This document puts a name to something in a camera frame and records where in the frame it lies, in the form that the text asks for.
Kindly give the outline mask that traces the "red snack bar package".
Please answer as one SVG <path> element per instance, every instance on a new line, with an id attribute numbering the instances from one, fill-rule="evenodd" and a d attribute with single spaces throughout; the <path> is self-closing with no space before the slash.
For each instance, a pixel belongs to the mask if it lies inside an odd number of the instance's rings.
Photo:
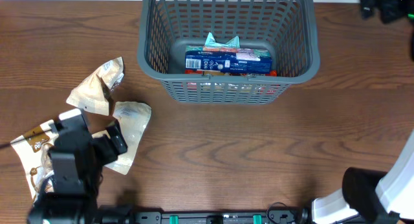
<path id="1" fill-rule="evenodd" d="M 277 72 L 276 71 L 270 71 L 267 74 L 254 74 L 254 73 L 222 73 L 222 72 L 218 72 L 218 71 L 199 71 L 199 70 L 191 70 L 191 69 L 186 69 L 184 71 L 184 74 L 201 74 L 203 76 L 242 76 L 245 78 L 257 78 L 260 76 L 273 76 L 276 77 L 277 76 Z M 226 86 L 226 84 L 224 83 L 214 83 L 215 88 L 218 90 L 223 90 Z M 188 82 L 187 83 L 188 89 L 189 90 L 196 90 L 197 89 L 197 84 L 196 83 L 191 83 Z M 238 84 L 228 84 L 227 85 L 229 89 L 233 89 L 233 90 L 237 90 L 238 89 Z M 251 90 L 253 85 L 242 85 L 242 90 Z M 201 91 L 209 91 L 211 88 L 211 83 L 210 82 L 206 82 L 206 83 L 201 83 L 200 84 L 200 88 Z"/>

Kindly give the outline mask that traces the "blue tissue pack box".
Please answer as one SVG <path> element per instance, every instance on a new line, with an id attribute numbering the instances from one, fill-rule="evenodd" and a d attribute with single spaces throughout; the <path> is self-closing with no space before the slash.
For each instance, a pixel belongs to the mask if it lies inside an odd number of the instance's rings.
<path id="1" fill-rule="evenodd" d="M 188 45 L 184 57 L 187 70 L 221 73 L 269 74 L 272 63 L 266 49 Z"/>

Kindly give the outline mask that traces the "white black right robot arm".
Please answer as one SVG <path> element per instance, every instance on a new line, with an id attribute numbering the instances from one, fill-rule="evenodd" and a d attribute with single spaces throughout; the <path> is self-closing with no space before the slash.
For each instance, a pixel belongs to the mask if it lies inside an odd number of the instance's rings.
<path id="1" fill-rule="evenodd" d="M 379 11 L 384 24 L 402 17 L 413 21 L 413 0 L 360 0 L 362 19 Z M 413 222 L 413 137 L 388 172 L 348 168 L 341 189 L 312 201 L 296 223 Z"/>

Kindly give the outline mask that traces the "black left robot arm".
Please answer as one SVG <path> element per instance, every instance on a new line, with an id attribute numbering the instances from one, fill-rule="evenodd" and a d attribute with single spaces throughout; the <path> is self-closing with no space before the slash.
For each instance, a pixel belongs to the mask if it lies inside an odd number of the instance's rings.
<path id="1" fill-rule="evenodd" d="M 103 167 L 127 151 L 117 120 L 106 131 L 94 138 L 82 115 L 58 121 L 58 138 L 48 151 L 54 173 L 43 181 L 28 224 L 135 222 L 130 206 L 97 205 Z"/>

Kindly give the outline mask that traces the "teal snack wrapper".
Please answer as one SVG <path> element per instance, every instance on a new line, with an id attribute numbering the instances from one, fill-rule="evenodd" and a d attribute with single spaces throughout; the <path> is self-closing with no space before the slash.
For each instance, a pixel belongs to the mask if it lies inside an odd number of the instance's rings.
<path id="1" fill-rule="evenodd" d="M 208 33 L 206 41 L 204 43 L 206 47 L 228 47 L 228 48 L 240 48 L 239 36 L 235 36 L 229 39 L 226 43 L 219 43 L 211 32 Z"/>

